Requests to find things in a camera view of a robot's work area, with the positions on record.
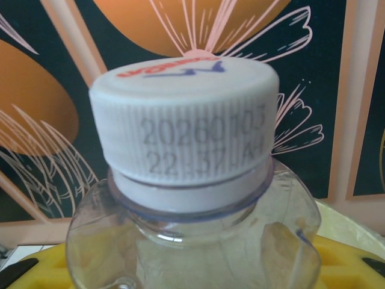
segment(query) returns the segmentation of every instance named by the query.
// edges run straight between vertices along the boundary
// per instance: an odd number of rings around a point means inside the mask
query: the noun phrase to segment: plastic bottle
[[[320,217],[273,161],[279,78],[241,58],[120,67],[90,89],[110,166],[79,205],[79,288],[311,288]]]

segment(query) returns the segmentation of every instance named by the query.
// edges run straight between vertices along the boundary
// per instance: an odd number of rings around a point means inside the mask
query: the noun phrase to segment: yellow object
[[[364,250],[317,236],[313,242],[322,259],[321,274],[315,289],[381,289],[385,278],[362,258],[385,260]]]
[[[362,258],[380,262],[380,257],[355,247],[316,236],[314,245],[322,258],[321,274],[315,289],[381,289],[385,278]],[[39,260],[8,289],[75,289],[67,271],[65,244],[32,254]]]
[[[39,251],[24,259],[38,263],[7,289],[75,289],[67,270],[65,244]]]
[[[367,226],[334,210],[321,200],[315,200],[322,223],[317,235],[376,254],[385,259],[385,238]]]

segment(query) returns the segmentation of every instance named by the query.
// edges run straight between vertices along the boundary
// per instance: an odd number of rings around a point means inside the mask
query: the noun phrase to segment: orange shape
[[[42,122],[69,142],[79,126],[76,108],[61,84],[29,56],[0,40],[0,146],[25,155],[63,149]]]
[[[290,1],[94,0],[131,41],[171,57],[213,54],[241,43],[267,26]]]

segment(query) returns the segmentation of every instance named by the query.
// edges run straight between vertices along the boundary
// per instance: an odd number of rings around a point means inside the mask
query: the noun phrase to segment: flower illustration
[[[307,120],[312,115],[312,108],[305,105],[300,98],[305,87],[300,85],[287,97],[280,93],[276,116],[276,136],[274,138],[273,155],[297,151],[316,145],[324,139],[322,125],[306,127]]]
[[[227,22],[229,21],[233,10],[236,7],[238,0],[222,0],[217,15],[211,21],[213,15],[212,9],[202,10],[202,15],[196,19],[190,19],[187,13],[186,0],[183,0],[183,11],[186,17],[186,26],[188,35],[184,36],[177,32],[177,27],[173,26],[170,18],[162,7],[161,1],[155,4],[155,0],[149,0],[166,30],[171,41],[174,43],[181,56],[198,57],[204,55],[213,55],[220,52],[222,56],[235,56],[243,58],[251,58],[263,62],[272,61],[285,55],[294,53],[304,48],[312,39],[312,30],[308,26],[310,20],[310,7],[303,7],[279,18],[273,23],[260,30],[257,34],[250,37],[250,34],[258,27],[258,25],[269,15],[270,11],[280,2],[273,1],[265,12],[256,17],[252,15],[249,19],[243,19],[242,24],[234,27],[229,31],[226,37],[223,37]],[[191,17],[195,15],[195,4],[192,2]],[[300,36],[289,43],[280,43],[276,41],[275,51],[260,51],[258,53],[252,52],[243,55],[242,50],[255,41],[263,41],[264,35],[274,30],[287,30],[288,28],[301,30]]]
[[[11,144],[0,151],[2,158],[22,181],[33,204],[49,217],[71,217],[76,205],[97,177],[73,145],[46,122],[37,123],[20,108],[14,109],[34,131],[0,111],[0,123],[11,133],[0,129],[0,143]],[[25,151],[28,154],[17,154]],[[63,211],[63,203],[70,212]]]

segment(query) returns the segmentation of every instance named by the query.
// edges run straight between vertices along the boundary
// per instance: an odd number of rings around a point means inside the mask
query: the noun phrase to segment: bottle cap
[[[94,82],[90,99],[104,157],[119,183],[124,176],[193,187],[230,180],[267,161],[278,92],[271,66],[211,56],[111,70]]]

